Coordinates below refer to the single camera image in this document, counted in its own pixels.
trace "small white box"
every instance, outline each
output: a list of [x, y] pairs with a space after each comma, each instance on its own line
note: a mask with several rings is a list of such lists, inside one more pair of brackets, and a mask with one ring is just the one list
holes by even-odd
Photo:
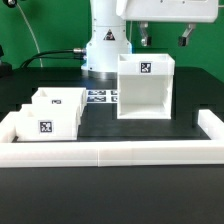
[[8, 143], [7, 129], [1, 123], [0, 123], [0, 143]]
[[77, 106], [24, 104], [16, 119], [18, 141], [76, 140]]
[[32, 104], [80, 104], [80, 115], [86, 106], [86, 88], [38, 88]]
[[0, 123], [0, 142], [1, 139], [5, 139], [6, 137], [7, 140], [5, 142], [11, 143], [16, 137], [15, 121], [17, 114], [18, 112], [9, 112]]
[[174, 60], [168, 54], [118, 58], [118, 119], [171, 119]]

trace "white container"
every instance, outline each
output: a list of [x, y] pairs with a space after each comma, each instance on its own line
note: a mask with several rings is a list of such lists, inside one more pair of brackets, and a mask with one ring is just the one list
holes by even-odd
[[3, 126], [1, 123], [0, 123], [0, 143], [9, 143], [6, 127]]
[[24, 104], [16, 119], [18, 141], [76, 140], [78, 106]]
[[0, 123], [0, 142], [11, 143], [16, 137], [15, 120], [18, 112], [10, 112]]
[[171, 119], [174, 60], [168, 54], [118, 57], [118, 119]]
[[38, 88], [32, 104], [80, 104], [80, 115], [86, 106], [86, 88]]

